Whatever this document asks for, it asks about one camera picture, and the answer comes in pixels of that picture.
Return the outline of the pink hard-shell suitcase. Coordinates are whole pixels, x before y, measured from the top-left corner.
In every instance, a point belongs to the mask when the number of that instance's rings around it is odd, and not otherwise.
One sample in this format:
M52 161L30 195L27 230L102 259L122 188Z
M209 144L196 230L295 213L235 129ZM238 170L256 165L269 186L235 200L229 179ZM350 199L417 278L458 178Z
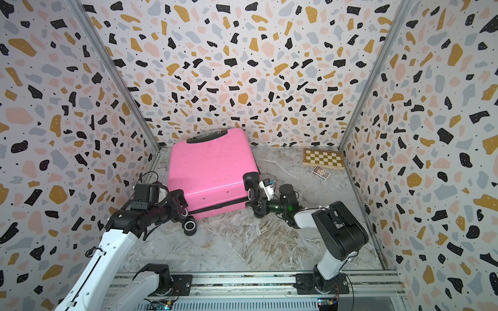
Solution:
M197 220L244 209L263 196L258 166L240 128L198 134L175 144L167 186L184 194L186 208L177 220L187 236L197 232Z

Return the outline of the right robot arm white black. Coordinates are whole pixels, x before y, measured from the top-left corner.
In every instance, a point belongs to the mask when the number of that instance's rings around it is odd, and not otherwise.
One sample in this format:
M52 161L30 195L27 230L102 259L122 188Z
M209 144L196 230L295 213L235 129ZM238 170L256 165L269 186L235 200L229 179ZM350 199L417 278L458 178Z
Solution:
M326 252L313 268L313 283L297 284L297 289L329 293L336 288L334 282L346 263L358 256L369 241L360 221L341 201L325 207L303 207L291 184L280 186L277 196L272 185L264 183L246 187L246 191L246 204L253 209L255 217L263 218L274 213L294 229L313 228L320 233Z

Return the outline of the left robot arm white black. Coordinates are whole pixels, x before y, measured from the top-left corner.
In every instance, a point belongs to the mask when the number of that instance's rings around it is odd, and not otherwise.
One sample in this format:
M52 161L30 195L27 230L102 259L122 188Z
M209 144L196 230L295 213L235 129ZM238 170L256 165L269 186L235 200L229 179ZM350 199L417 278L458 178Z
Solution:
M142 301L153 296L152 307L172 307L191 281L176 282L167 264L147 264L132 281L113 298L106 294L119 266L128 252L160 225L170 220L185 219L188 204L183 190L170 191L159 181L135 186L134 194L116 211L105 225L97 247L87 252L91 258L70 292L57 310L134 310Z

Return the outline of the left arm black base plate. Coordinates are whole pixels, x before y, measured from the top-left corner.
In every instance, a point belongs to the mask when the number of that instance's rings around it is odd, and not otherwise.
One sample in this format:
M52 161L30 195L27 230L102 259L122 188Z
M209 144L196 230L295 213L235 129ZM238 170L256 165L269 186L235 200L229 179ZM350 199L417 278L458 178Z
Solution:
M150 294L154 299L172 299L187 297L190 294L193 282L192 274L173 274L166 290L156 290Z

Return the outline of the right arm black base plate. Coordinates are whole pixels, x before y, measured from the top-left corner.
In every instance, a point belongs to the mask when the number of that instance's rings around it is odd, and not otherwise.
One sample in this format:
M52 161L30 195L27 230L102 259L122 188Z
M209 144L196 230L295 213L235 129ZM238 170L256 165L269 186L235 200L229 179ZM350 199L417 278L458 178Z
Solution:
M349 294L350 288L346 274L339 273L330 280L325 280L319 273L298 273L293 284L298 295L336 295Z

